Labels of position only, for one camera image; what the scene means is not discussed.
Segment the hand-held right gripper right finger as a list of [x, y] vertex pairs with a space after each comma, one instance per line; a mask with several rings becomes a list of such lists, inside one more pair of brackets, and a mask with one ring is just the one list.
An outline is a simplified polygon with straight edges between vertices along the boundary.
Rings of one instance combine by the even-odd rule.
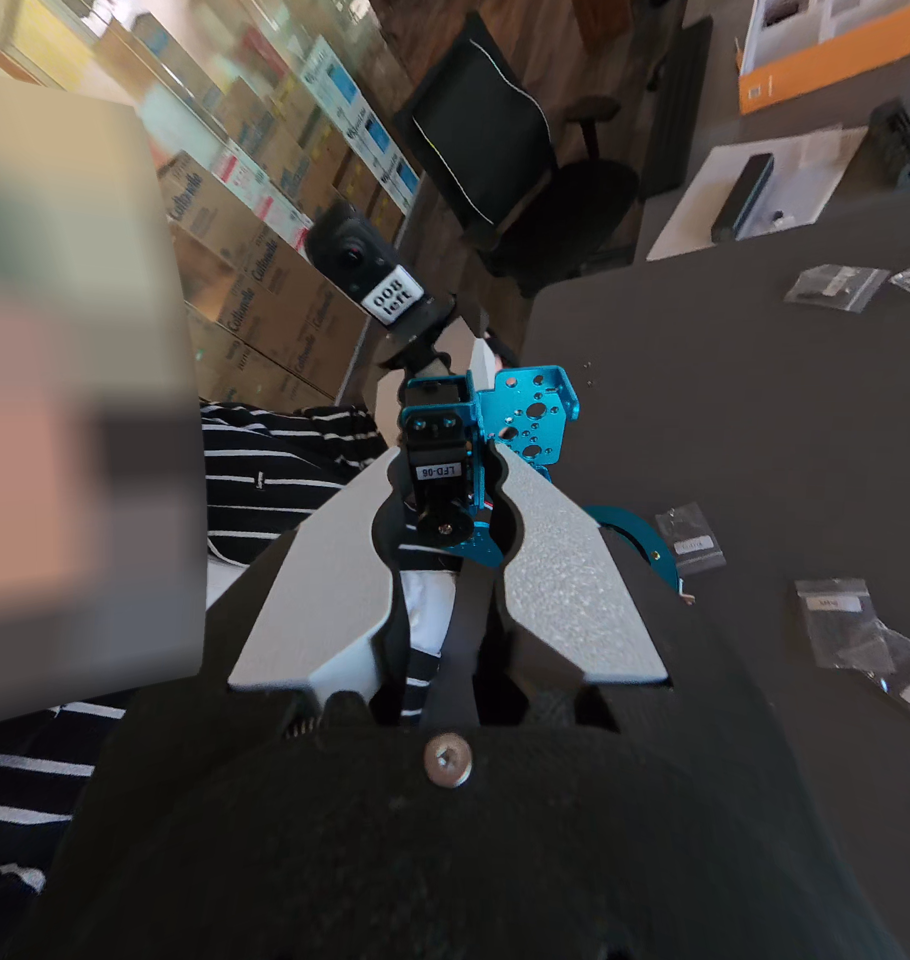
[[670, 674], [597, 522], [507, 445], [485, 450], [502, 553], [473, 670], [482, 721], [591, 715], [593, 702], [670, 692]]

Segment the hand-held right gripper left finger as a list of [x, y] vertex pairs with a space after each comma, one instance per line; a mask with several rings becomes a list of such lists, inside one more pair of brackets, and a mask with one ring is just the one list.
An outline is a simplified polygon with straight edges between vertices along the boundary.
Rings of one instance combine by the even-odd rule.
[[228, 676], [235, 692], [298, 690], [322, 708], [365, 702], [406, 675], [401, 449], [380, 456], [300, 524]]

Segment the blue bracket with black servo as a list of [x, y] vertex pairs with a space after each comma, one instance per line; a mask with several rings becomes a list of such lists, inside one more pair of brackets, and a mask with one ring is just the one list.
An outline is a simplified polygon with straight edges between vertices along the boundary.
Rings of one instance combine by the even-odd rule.
[[408, 379], [400, 391], [400, 439], [415, 529], [427, 546], [487, 566], [501, 552], [489, 534], [485, 453], [504, 445], [550, 479], [580, 402], [560, 366], [509, 368], [480, 388], [462, 375]]

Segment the person's left forearm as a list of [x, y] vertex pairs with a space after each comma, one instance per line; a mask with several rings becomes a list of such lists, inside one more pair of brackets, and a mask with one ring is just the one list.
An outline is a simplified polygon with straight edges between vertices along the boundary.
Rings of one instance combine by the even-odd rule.
[[306, 409], [279, 414], [269, 434], [286, 452], [307, 458], [343, 481], [354, 478], [388, 450], [365, 407]]

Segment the grey side desk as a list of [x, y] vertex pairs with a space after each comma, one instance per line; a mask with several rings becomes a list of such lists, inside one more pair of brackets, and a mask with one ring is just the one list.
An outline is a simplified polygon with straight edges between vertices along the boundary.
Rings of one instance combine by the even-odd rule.
[[749, 27], [751, 2], [686, 2], [681, 23], [713, 18], [713, 35], [700, 111], [685, 181], [676, 191], [647, 200], [633, 264], [639, 266], [670, 220], [708, 155], [717, 146], [806, 135], [819, 128], [866, 126], [870, 112], [901, 96], [910, 104], [910, 57], [757, 113], [739, 113], [735, 42]]

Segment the stack of cardboard boxes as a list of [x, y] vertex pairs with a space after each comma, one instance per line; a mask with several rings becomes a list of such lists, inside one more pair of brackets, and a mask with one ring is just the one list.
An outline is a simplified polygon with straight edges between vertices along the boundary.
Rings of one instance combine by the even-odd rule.
[[367, 2], [80, 5], [158, 163], [198, 377], [336, 398], [373, 321], [309, 262], [308, 231], [346, 201], [391, 243], [419, 185], [377, 112], [411, 85]]

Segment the person's striped black shirt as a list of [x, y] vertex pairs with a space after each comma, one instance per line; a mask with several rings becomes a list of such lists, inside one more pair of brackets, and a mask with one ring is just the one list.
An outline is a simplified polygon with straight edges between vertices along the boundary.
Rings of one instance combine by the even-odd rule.
[[[237, 402], [200, 402], [208, 554], [235, 565], [249, 567], [356, 477], [343, 481], [283, 450], [268, 429], [278, 415]], [[390, 719], [420, 720], [439, 662], [412, 646], [405, 685], [390, 695]], [[103, 743], [135, 692], [85, 697], [0, 722], [0, 958], [43, 890]]]

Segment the black office chair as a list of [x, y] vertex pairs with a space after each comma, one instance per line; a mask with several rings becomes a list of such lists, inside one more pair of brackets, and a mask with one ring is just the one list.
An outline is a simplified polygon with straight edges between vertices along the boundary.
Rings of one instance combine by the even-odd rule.
[[562, 121], [581, 129], [586, 157], [559, 164], [547, 114], [471, 10], [393, 122], [463, 241], [531, 300], [578, 277], [640, 197], [639, 174], [598, 141], [620, 110], [598, 95], [570, 104]]

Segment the black bar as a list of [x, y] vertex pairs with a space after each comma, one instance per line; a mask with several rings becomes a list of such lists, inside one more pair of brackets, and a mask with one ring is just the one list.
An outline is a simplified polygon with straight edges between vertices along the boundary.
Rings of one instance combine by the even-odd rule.
[[712, 224], [714, 245], [738, 240], [764, 193], [774, 169], [773, 153], [759, 152], [749, 157]]

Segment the white paper sheet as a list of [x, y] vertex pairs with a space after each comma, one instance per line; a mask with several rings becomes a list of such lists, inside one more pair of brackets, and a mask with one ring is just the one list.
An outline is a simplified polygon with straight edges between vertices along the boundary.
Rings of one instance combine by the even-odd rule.
[[[771, 179], [737, 240], [808, 226], [818, 220], [861, 147], [866, 126], [825, 127], [807, 134], [722, 145], [712, 149], [647, 253], [647, 261], [674, 258], [718, 245], [710, 232], [725, 198], [753, 154], [774, 155]], [[782, 210], [791, 218], [781, 230], [769, 218]]]

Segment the orange white kit box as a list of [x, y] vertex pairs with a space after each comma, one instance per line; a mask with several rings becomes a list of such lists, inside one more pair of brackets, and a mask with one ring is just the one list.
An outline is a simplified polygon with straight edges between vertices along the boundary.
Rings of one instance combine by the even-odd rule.
[[756, 1], [739, 61], [747, 116], [910, 57], [910, 1]]

